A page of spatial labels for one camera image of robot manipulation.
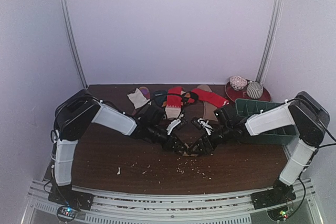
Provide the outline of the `brown beige argyle sock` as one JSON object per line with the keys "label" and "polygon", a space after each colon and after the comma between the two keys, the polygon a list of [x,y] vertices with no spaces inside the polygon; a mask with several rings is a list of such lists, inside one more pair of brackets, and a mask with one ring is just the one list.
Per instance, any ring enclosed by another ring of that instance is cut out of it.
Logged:
{"label": "brown beige argyle sock", "polygon": [[177,154],[184,157],[198,157],[198,154],[192,153],[187,144],[181,145],[177,150]]}

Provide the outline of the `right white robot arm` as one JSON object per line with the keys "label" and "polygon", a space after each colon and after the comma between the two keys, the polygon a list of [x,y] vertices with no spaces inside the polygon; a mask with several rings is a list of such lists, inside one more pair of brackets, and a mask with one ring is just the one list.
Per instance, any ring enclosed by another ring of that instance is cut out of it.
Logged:
{"label": "right white robot arm", "polygon": [[309,166],[328,133],[330,115],[305,91],[272,109],[259,109],[248,116],[234,115],[225,105],[214,111],[220,126],[211,130],[204,121],[194,121],[206,132],[187,149],[189,155],[205,155],[229,140],[258,136],[262,133],[293,125],[299,133],[298,143],[277,178],[280,183],[269,192],[272,203],[279,204],[289,196],[291,186]]}

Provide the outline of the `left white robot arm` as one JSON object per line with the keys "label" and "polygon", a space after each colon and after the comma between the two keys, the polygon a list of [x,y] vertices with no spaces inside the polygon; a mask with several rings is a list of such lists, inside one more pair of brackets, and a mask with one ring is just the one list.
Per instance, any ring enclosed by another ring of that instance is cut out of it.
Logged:
{"label": "left white robot arm", "polygon": [[172,129],[161,127],[164,112],[156,105],[145,106],[144,112],[128,115],[110,101],[99,100],[87,90],[80,90],[55,110],[50,138],[53,143],[53,179],[58,186],[54,192],[64,205],[71,205],[76,197],[70,190],[71,171],[76,145],[92,124],[99,124],[125,136],[159,143],[165,151],[183,155],[187,145]]}

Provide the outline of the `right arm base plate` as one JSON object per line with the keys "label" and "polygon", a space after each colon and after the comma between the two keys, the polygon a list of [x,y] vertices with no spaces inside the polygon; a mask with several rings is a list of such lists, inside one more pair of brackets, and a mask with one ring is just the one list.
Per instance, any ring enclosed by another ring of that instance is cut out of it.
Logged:
{"label": "right arm base plate", "polygon": [[251,194],[251,201],[255,210],[285,204],[288,200],[295,199],[296,194],[293,191],[290,191],[286,195],[280,195],[274,189],[268,189]]}

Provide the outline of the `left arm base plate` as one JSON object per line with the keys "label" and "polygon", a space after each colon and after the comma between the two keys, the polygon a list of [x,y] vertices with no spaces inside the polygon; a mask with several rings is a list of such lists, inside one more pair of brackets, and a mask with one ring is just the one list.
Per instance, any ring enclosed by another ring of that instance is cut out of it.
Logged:
{"label": "left arm base plate", "polygon": [[48,196],[49,201],[71,207],[75,210],[90,210],[93,198],[93,194],[73,190],[63,194],[55,190]]}

